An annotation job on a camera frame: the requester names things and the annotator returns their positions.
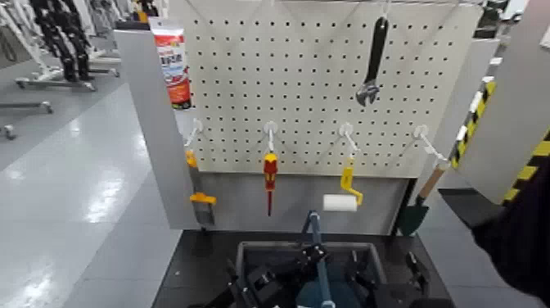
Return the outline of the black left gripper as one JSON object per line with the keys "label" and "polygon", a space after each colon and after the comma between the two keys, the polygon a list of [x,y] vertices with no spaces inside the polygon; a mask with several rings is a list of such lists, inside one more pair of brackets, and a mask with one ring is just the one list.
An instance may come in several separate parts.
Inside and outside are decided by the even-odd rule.
{"label": "black left gripper", "polygon": [[[298,245],[298,269],[301,275],[326,275],[327,249],[321,243]],[[289,266],[262,265],[245,275],[237,274],[231,259],[226,261],[229,275],[229,289],[234,297],[244,297],[247,288],[251,291],[258,307],[296,307],[296,297],[301,289],[300,276]]]}

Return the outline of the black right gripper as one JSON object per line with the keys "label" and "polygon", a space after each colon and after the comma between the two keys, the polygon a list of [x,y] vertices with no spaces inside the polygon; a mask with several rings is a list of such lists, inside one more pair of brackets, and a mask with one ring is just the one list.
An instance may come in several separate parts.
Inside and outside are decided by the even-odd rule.
{"label": "black right gripper", "polygon": [[349,254],[345,279],[360,307],[369,308],[454,308],[451,300],[428,297],[430,274],[421,260],[409,251],[405,262],[412,273],[411,284],[379,284],[379,270],[373,250]]}

